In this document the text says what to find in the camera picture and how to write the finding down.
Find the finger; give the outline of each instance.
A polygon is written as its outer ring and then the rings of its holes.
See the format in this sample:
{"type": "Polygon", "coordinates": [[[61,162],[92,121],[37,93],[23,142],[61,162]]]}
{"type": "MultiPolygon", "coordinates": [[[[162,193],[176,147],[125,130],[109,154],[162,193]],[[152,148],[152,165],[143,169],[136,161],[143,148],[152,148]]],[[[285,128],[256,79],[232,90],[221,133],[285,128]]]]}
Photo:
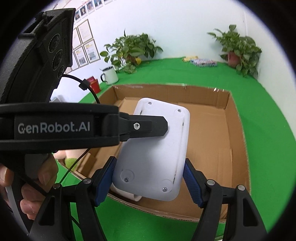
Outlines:
{"type": "Polygon", "coordinates": [[[0,186],[7,187],[12,184],[14,173],[6,166],[0,164],[0,186]]]}
{"type": "Polygon", "coordinates": [[[28,219],[35,220],[37,214],[27,214],[28,219]]]}
{"type": "MultiPolygon", "coordinates": [[[[48,192],[55,183],[56,179],[57,175],[55,175],[46,186],[43,186],[39,181],[36,181],[36,183],[48,192]]],[[[40,192],[27,183],[22,186],[22,196],[27,201],[43,201],[45,199],[40,192]]]]}
{"type": "Polygon", "coordinates": [[[38,170],[38,179],[43,186],[46,186],[48,182],[57,174],[58,166],[55,158],[52,154],[49,154],[48,159],[42,164],[38,170]]]}
{"type": "Polygon", "coordinates": [[[20,201],[20,208],[23,213],[30,215],[37,214],[41,205],[42,201],[27,201],[25,199],[20,201]]]}

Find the green table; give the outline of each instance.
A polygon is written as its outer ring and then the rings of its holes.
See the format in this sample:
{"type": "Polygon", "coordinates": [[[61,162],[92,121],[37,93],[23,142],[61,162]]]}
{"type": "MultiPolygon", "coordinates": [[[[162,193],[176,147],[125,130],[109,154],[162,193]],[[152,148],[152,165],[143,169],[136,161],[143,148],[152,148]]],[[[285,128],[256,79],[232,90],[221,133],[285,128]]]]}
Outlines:
{"type": "MultiPolygon", "coordinates": [[[[245,132],[250,162],[252,198],[269,230],[283,211],[295,184],[296,142],[276,103],[255,79],[243,78],[226,64],[198,68],[181,59],[154,60],[143,63],[135,74],[120,73],[118,84],[185,83],[230,90],[245,132]]],[[[101,85],[102,92],[108,87],[101,85]]],[[[92,103],[88,94],[81,103],[92,103]]],[[[58,180],[65,173],[60,168],[58,180]]],[[[64,185],[77,183],[69,175],[64,185]]],[[[191,240],[196,223],[150,215],[107,198],[97,213],[108,241],[191,240]]],[[[220,224],[217,236],[222,235],[220,224]]]]}

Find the green leaves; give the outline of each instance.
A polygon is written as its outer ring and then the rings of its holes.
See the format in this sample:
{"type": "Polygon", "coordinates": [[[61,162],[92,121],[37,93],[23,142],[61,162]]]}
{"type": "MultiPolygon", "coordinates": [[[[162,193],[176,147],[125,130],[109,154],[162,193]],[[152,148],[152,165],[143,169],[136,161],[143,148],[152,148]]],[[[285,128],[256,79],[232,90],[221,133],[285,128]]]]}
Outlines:
{"type": "Polygon", "coordinates": [[[231,24],[231,25],[229,25],[229,30],[233,31],[233,30],[235,30],[236,27],[237,27],[236,24],[231,24]]]}
{"type": "Polygon", "coordinates": [[[233,50],[233,47],[227,47],[226,52],[230,52],[230,51],[232,51],[232,50],[233,50]]]}
{"type": "Polygon", "coordinates": [[[215,31],[218,31],[218,32],[221,33],[221,34],[223,34],[223,32],[222,32],[220,29],[218,29],[218,28],[214,28],[214,30],[215,30],[215,31]]]}
{"type": "Polygon", "coordinates": [[[139,47],[134,47],[130,50],[130,55],[133,57],[138,57],[140,55],[143,55],[145,51],[139,47]]]}
{"type": "Polygon", "coordinates": [[[242,75],[246,76],[248,74],[249,69],[243,69],[242,70],[242,75]]]}
{"type": "Polygon", "coordinates": [[[159,47],[159,46],[156,46],[156,49],[157,49],[158,51],[163,52],[163,49],[162,49],[161,47],[159,47]]]}
{"type": "Polygon", "coordinates": [[[224,54],[220,54],[222,59],[228,61],[225,52],[233,51],[240,59],[240,64],[236,66],[237,72],[241,72],[243,76],[251,74],[256,77],[258,75],[256,67],[262,50],[256,46],[254,39],[250,36],[240,36],[236,27],[236,24],[230,24],[227,32],[215,28],[214,30],[221,33],[221,36],[213,32],[207,32],[207,34],[213,36],[223,46],[222,52],[224,54]]]}
{"type": "Polygon", "coordinates": [[[252,39],[251,37],[246,36],[246,40],[250,45],[254,45],[254,46],[256,45],[254,39],[252,39]]]}
{"type": "Polygon", "coordinates": [[[154,55],[155,55],[155,52],[154,52],[154,50],[153,50],[153,49],[152,49],[152,50],[150,50],[149,54],[150,54],[151,58],[153,58],[153,57],[154,57],[154,55]]]}
{"type": "Polygon", "coordinates": [[[217,36],[217,35],[216,35],[215,33],[213,33],[213,32],[207,32],[207,34],[213,36],[214,38],[217,36]]]}
{"type": "Polygon", "coordinates": [[[241,52],[240,52],[238,49],[235,49],[235,50],[234,50],[234,53],[235,53],[237,56],[239,56],[239,57],[241,56],[241,52]]]}
{"type": "Polygon", "coordinates": [[[100,53],[100,56],[102,56],[102,57],[107,57],[108,55],[109,55],[109,53],[107,51],[102,51],[100,53]]]}
{"type": "Polygon", "coordinates": [[[123,46],[122,47],[122,52],[127,53],[128,52],[128,46],[123,46]]]}
{"type": "Polygon", "coordinates": [[[100,55],[105,62],[110,60],[115,69],[123,67],[124,72],[132,74],[136,72],[135,66],[141,63],[138,56],[147,58],[150,55],[153,58],[157,51],[163,52],[160,46],[155,46],[155,42],[148,34],[127,35],[124,30],[123,36],[116,38],[112,44],[104,45],[107,51],[102,51],[100,55]]]}
{"type": "Polygon", "coordinates": [[[114,60],[113,62],[112,62],[112,64],[114,65],[114,66],[120,66],[121,65],[121,62],[120,62],[120,60],[114,60]]]}
{"type": "Polygon", "coordinates": [[[220,54],[220,57],[226,61],[228,61],[228,54],[220,54]]]}
{"type": "Polygon", "coordinates": [[[236,66],[236,70],[237,70],[237,71],[241,71],[241,70],[242,70],[242,66],[241,66],[240,64],[238,64],[238,65],[236,66]]]}
{"type": "Polygon", "coordinates": [[[147,47],[150,49],[153,49],[154,46],[153,46],[153,44],[147,44],[147,47]]]}
{"type": "Polygon", "coordinates": [[[243,54],[243,58],[244,58],[245,60],[249,60],[250,55],[245,53],[245,54],[243,54]]]}
{"type": "Polygon", "coordinates": [[[133,74],[136,71],[136,67],[133,66],[131,63],[128,63],[126,66],[123,67],[123,71],[128,74],[133,74]]]}

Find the screw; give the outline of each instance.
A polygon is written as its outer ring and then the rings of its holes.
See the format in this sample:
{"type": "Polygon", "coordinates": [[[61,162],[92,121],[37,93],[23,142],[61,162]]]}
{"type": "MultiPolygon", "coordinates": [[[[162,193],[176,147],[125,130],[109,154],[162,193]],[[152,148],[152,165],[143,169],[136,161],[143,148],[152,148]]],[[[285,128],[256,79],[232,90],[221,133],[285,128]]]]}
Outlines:
{"type": "Polygon", "coordinates": [[[243,185],[238,185],[238,190],[244,191],[246,188],[243,185]]]}
{"type": "Polygon", "coordinates": [[[133,128],[135,130],[139,130],[140,129],[140,123],[136,122],[134,125],[133,125],[133,128]]]}
{"type": "Polygon", "coordinates": [[[90,178],[83,179],[83,183],[84,184],[90,184],[91,183],[91,179],[90,178]]]}
{"type": "Polygon", "coordinates": [[[210,186],[214,186],[215,185],[215,181],[212,179],[207,180],[207,184],[210,186]]]}
{"type": "Polygon", "coordinates": [[[55,183],[54,185],[52,185],[53,189],[58,189],[61,185],[59,183],[55,183]]]}

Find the picture frame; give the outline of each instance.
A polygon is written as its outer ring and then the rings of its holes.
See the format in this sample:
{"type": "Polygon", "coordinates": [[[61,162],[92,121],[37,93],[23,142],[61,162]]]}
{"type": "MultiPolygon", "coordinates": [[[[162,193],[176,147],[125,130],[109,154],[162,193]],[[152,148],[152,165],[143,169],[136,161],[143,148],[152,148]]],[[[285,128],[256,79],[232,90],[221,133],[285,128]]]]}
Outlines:
{"type": "Polygon", "coordinates": [[[101,59],[94,39],[83,44],[83,48],[85,50],[86,57],[89,63],[93,63],[101,59]]]}
{"type": "Polygon", "coordinates": [[[104,5],[107,5],[108,3],[111,3],[113,0],[104,0],[104,5]]]}
{"type": "Polygon", "coordinates": [[[76,56],[74,54],[74,52],[72,52],[72,67],[71,67],[72,71],[79,69],[79,65],[76,59],[76,56]]]}
{"type": "Polygon", "coordinates": [[[86,8],[87,8],[87,13],[91,14],[92,12],[95,11],[95,6],[93,0],[89,0],[86,2],[86,8]]]}
{"type": "Polygon", "coordinates": [[[81,44],[82,43],[81,43],[81,40],[80,40],[80,37],[79,37],[78,29],[74,28],[73,29],[73,37],[72,37],[72,48],[76,49],[79,46],[81,46],[81,44]]]}
{"type": "Polygon", "coordinates": [[[67,67],[66,70],[65,70],[65,74],[68,74],[68,73],[70,73],[70,72],[72,72],[71,67],[67,67]]]}
{"type": "Polygon", "coordinates": [[[86,10],[86,4],[84,4],[80,9],[80,15],[82,18],[85,18],[87,17],[87,10],[86,10]]]}
{"type": "Polygon", "coordinates": [[[102,0],[94,0],[94,6],[95,6],[96,9],[99,9],[99,8],[103,7],[102,0]]]}
{"type": "Polygon", "coordinates": [[[76,10],[74,18],[75,18],[76,23],[81,21],[81,15],[80,15],[80,10],[79,9],[76,10]]]}
{"type": "Polygon", "coordinates": [[[89,64],[82,46],[74,50],[74,54],[80,68],[89,64]]]}
{"type": "Polygon", "coordinates": [[[91,32],[91,27],[89,25],[88,19],[82,22],[80,25],[78,25],[77,29],[81,38],[81,42],[83,44],[94,38],[91,32]]]}

